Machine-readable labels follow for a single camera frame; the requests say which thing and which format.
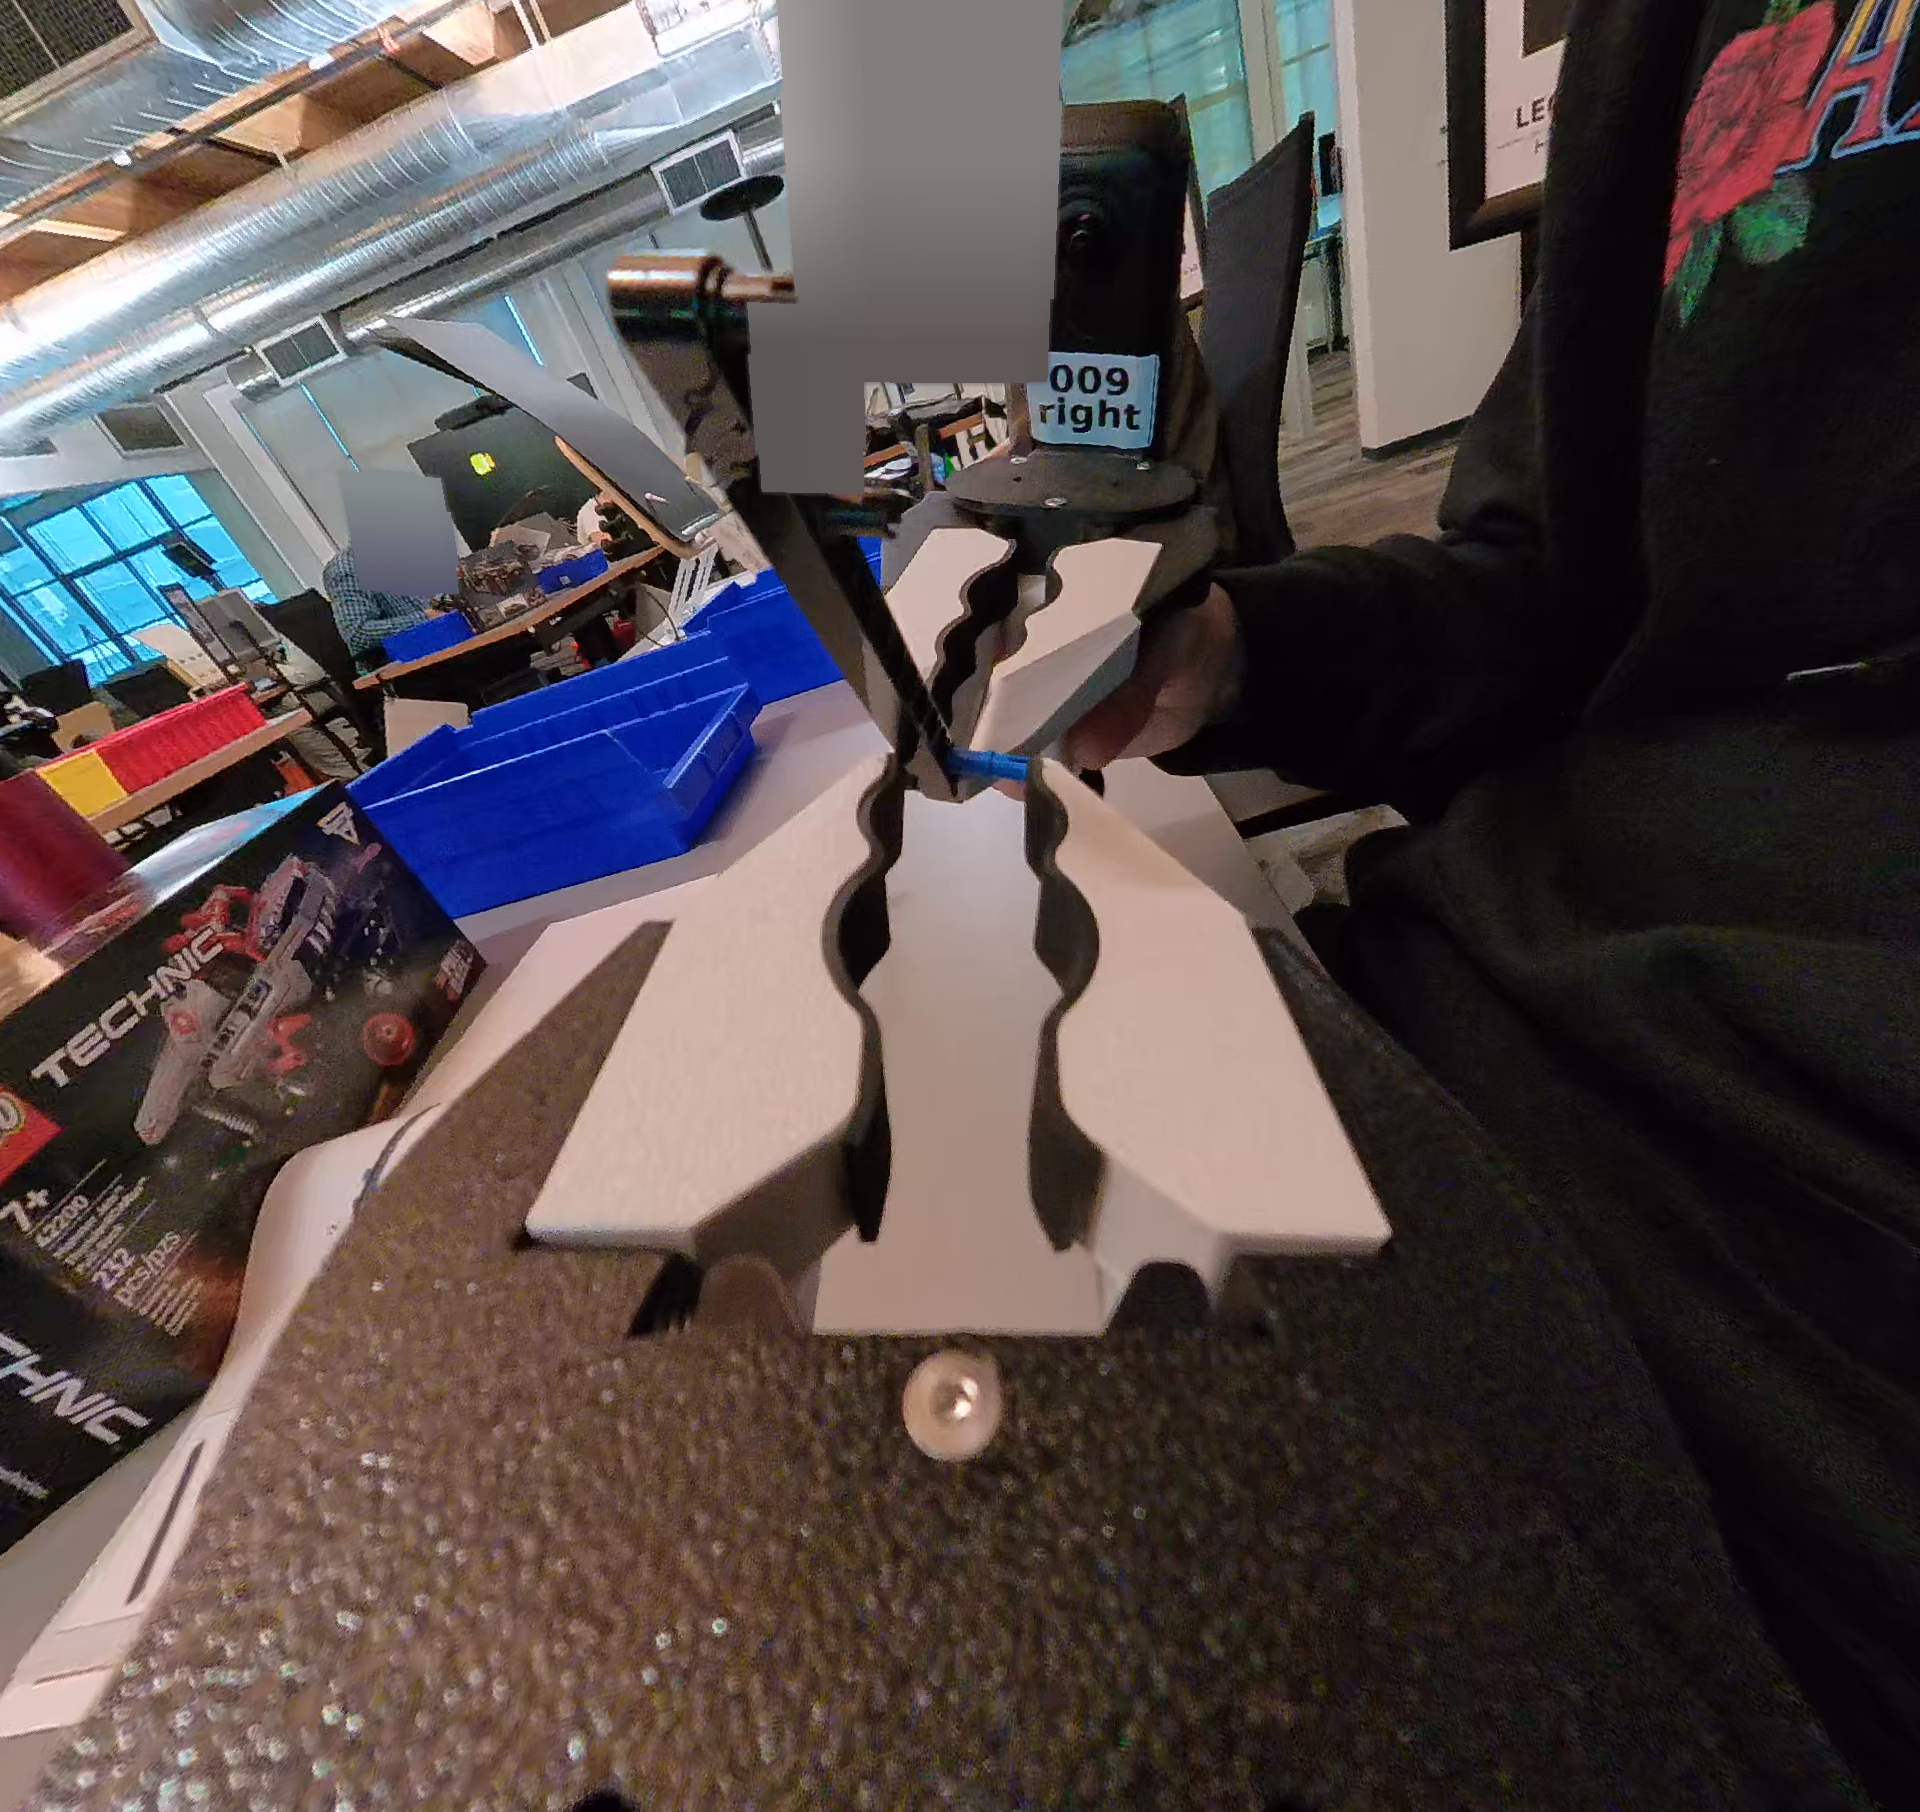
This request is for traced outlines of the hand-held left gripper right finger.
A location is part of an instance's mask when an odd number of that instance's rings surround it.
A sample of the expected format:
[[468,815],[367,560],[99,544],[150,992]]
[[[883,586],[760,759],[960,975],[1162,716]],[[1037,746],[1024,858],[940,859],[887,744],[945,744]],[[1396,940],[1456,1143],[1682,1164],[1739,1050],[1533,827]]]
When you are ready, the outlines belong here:
[[1081,776],[1027,772],[1037,1033],[1029,1194],[1103,1323],[1138,1276],[1216,1311],[1249,1259],[1376,1256],[1387,1215],[1257,926]]

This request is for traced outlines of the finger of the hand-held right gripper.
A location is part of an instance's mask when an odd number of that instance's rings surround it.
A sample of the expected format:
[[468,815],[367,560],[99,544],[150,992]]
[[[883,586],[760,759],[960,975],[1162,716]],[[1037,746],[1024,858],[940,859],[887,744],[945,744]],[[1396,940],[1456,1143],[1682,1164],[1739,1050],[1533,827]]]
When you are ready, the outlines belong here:
[[1132,673],[1136,602],[1157,558],[1157,541],[1112,536],[1049,560],[1056,592],[1027,616],[1015,653],[996,661],[970,730],[974,752],[1045,752]]
[[934,716],[970,750],[1021,600],[1017,541],[974,525],[931,528],[885,600]]

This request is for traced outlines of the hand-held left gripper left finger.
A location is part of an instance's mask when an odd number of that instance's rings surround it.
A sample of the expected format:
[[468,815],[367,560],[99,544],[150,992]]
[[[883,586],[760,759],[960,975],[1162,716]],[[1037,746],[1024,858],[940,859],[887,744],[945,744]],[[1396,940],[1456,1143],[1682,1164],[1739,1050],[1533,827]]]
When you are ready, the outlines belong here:
[[863,987],[890,949],[899,761],[857,759],[661,935],[524,1232],[656,1253],[742,1317],[816,1332],[820,1260],[875,1239],[890,1179]]

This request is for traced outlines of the long black toy beam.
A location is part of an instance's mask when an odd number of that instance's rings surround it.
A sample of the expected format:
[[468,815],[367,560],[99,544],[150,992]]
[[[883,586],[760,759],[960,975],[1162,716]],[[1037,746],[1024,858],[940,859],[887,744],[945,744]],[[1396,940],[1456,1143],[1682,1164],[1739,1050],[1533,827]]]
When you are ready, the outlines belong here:
[[859,553],[887,518],[863,495],[786,495],[767,485],[772,385],[749,323],[796,306],[790,275],[743,272],[718,253],[646,253],[607,275],[611,323],[685,430],[688,452],[743,519],[794,602],[931,798],[954,798],[950,727],[909,661],[907,641]]

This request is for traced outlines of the white instruction booklet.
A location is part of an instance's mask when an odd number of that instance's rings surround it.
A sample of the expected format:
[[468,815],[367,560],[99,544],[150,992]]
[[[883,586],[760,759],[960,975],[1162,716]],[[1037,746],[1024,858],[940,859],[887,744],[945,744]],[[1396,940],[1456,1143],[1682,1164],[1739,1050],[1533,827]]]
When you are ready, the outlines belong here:
[[208,1393],[2,1556],[2,1806],[83,1721],[157,1607],[259,1368],[354,1209],[436,1120],[589,979],[668,929],[646,904],[549,926],[463,1011],[392,1120],[295,1157],[254,1226],[239,1319]]

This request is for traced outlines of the person's right hand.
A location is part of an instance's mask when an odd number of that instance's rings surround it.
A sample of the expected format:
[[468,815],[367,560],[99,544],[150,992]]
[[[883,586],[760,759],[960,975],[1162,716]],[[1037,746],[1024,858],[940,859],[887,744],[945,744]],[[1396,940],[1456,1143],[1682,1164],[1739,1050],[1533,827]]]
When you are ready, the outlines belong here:
[[1064,761],[1076,775],[1100,775],[1174,752],[1233,709],[1239,675],[1236,610],[1216,581],[1202,600],[1157,616],[1138,637],[1130,675],[1070,726]]

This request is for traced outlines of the blue plastic bin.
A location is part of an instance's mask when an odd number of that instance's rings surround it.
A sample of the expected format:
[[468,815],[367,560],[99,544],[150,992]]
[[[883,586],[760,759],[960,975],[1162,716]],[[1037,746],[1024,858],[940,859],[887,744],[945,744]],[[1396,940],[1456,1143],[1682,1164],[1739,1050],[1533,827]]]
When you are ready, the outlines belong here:
[[843,680],[775,571],[729,578],[683,621],[683,634],[714,641],[764,706]]
[[756,756],[756,718],[743,680],[700,666],[506,730],[436,727],[348,795],[468,917],[695,849]]

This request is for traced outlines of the tilted grey panel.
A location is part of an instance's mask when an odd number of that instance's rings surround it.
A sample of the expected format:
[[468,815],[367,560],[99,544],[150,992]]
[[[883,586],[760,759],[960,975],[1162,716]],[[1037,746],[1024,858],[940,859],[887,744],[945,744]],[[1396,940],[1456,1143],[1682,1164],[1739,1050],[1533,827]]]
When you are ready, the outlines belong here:
[[708,487],[685,480],[680,457],[661,449],[626,413],[549,373],[492,332],[475,321],[414,318],[388,323],[383,343],[539,419],[553,441],[584,458],[602,489],[621,495],[637,518],[663,536],[685,541],[727,515]]

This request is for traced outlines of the framed marker poster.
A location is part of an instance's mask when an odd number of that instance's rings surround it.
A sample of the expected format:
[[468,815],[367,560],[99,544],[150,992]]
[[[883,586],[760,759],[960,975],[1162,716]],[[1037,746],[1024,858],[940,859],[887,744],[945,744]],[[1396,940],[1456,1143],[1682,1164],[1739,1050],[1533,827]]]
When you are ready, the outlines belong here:
[[1574,0],[1446,0],[1453,248],[1538,213]]

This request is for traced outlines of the person's black sweatshirt torso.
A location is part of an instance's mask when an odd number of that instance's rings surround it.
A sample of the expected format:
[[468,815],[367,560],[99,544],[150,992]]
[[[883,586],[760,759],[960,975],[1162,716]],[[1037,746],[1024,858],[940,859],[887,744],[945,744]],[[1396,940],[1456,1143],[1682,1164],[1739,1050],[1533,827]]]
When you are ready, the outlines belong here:
[[1579,0],[1460,533],[1487,746],[1354,981],[1590,1250],[1795,1680],[1916,1806],[1916,0]]

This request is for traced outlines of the black toy set box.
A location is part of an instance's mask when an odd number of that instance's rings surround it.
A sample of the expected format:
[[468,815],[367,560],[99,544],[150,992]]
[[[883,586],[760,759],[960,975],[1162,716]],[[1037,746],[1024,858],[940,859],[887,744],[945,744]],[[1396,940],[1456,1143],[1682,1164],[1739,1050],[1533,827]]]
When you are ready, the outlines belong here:
[[2,1549],[210,1386],[271,1183],[392,1117],[485,971],[343,788],[131,881],[2,1017]]

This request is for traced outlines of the red plastic bin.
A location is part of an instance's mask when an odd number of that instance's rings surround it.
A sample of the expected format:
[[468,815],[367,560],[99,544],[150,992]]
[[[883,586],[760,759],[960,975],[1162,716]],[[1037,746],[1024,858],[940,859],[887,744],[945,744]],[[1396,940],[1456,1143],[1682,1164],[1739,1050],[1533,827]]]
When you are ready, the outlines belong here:
[[131,792],[259,727],[266,727],[266,716],[245,689],[233,685],[106,730],[92,744],[79,744],[38,764],[35,775],[55,791],[64,804],[83,818],[99,818],[110,804],[131,798]]

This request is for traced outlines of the dark red tumbler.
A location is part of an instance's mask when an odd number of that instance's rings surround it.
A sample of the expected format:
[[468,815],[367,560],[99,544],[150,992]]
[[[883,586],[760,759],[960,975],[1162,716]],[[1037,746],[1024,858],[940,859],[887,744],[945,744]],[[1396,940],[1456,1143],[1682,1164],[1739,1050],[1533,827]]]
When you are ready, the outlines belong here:
[[121,897],[129,863],[38,772],[2,781],[2,935],[57,943]]

